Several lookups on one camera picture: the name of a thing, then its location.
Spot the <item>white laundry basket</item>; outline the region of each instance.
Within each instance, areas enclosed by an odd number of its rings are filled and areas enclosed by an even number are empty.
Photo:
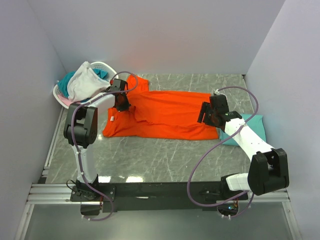
[[[111,78],[117,74],[117,72],[112,68],[110,67],[109,65],[105,64],[104,62],[102,61],[95,61],[93,63],[91,63],[91,68],[92,69],[100,69],[100,70],[103,70],[105,72],[108,73],[107,75],[107,78],[105,79],[106,81],[110,81]],[[64,97],[64,95],[61,93],[61,91],[59,90],[59,87],[58,87],[58,84],[56,84],[53,88],[53,95],[55,97],[55,99],[66,109],[69,108],[69,106],[65,105],[59,98],[58,98],[58,95],[62,95]]]

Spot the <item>teal towel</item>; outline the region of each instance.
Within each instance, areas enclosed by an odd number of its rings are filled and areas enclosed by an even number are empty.
[[[93,71],[101,79],[106,79],[106,77],[108,76],[108,72],[107,71],[103,71],[101,69],[93,69]],[[68,83],[69,83],[70,79],[75,75],[75,73],[76,73],[76,71],[71,71],[71,72],[67,73],[64,76],[64,78],[61,81],[58,82],[58,88],[59,88],[60,92],[63,94],[63,96],[66,97],[66,98],[69,97],[69,93],[68,93],[68,90],[67,90]]]
[[[244,120],[247,120],[251,117],[251,114],[240,114]],[[264,128],[264,124],[262,122],[262,115],[255,115],[250,121],[247,122],[247,125],[263,140],[266,141],[266,132]],[[219,128],[219,139],[224,140],[229,137],[228,134],[223,132]],[[232,146],[239,146],[238,143],[233,139],[229,139],[228,141],[222,143],[224,145],[232,145]]]

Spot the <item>marble floor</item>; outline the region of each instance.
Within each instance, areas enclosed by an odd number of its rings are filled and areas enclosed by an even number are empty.
[[[225,86],[246,87],[240,74],[140,74],[150,81],[150,91],[173,90],[212,93]],[[240,89],[226,89],[230,111],[252,114],[249,95]],[[62,113],[47,184],[62,184],[77,178],[74,153],[63,136],[67,110]],[[98,118],[98,136],[93,144],[95,167],[100,182],[187,181],[199,158],[219,140],[172,140],[102,135],[108,116]],[[222,176],[248,172],[250,160],[238,146],[221,145],[200,164],[193,181],[219,181]]]

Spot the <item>orange t-shirt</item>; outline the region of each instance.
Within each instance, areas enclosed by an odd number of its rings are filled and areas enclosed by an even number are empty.
[[[136,85],[128,77],[128,88]],[[105,137],[139,136],[143,138],[211,140],[217,139],[215,127],[198,123],[202,102],[209,93],[149,91],[149,81],[138,77],[138,86],[127,94],[131,107],[118,112],[108,109]]]

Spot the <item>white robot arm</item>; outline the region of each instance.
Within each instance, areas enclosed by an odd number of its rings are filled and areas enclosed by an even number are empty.
[[[229,111],[227,97],[214,94],[209,102],[203,102],[198,123],[222,129],[229,136],[238,132],[233,139],[249,157],[248,173],[236,173],[223,177],[230,191],[252,191],[262,195],[289,185],[288,159],[282,149],[274,149],[264,142],[236,111]]]
[[[123,91],[127,86],[127,82],[114,79],[110,89],[106,92]],[[76,121],[84,119],[84,123],[75,122],[74,134],[76,142],[79,147],[79,152],[73,144],[71,136],[71,121],[72,115],[79,104],[73,103],[69,106],[66,123],[64,126],[63,135],[68,139],[69,144],[73,149],[76,164],[77,164],[77,180],[80,183],[85,183],[82,175],[85,175],[89,184],[93,184],[98,180],[98,174],[94,162],[93,142],[96,140],[98,133],[98,115],[105,113],[110,108],[117,108],[119,112],[125,111],[130,107],[127,96],[125,93],[107,94],[101,92],[90,100],[90,104],[80,108],[76,113]],[[81,157],[82,168],[81,171],[78,156]]]

